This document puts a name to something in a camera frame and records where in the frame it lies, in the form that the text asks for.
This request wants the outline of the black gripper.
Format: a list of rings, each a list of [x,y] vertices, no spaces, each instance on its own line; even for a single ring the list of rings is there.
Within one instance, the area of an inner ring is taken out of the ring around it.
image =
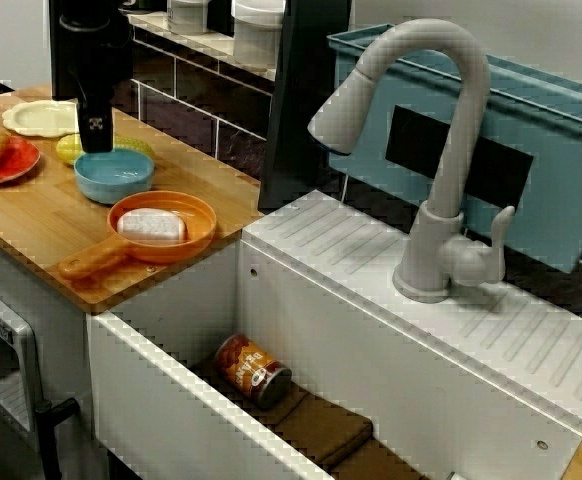
[[[127,19],[106,26],[59,20],[59,99],[77,99],[82,150],[113,149],[110,102],[114,87],[132,74],[132,27]]]

